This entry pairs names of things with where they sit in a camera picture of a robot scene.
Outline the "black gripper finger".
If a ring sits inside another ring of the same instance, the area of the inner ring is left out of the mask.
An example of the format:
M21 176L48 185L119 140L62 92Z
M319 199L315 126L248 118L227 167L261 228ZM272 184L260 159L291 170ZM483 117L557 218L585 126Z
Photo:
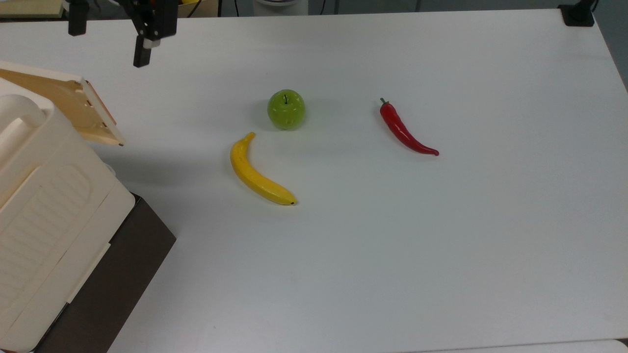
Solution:
M86 33L88 10L87 0L68 0L68 32L70 36L80 36Z
M137 32L133 65L150 64L151 50L162 38L177 33L179 2L177 0L122 0L120 5L132 20Z

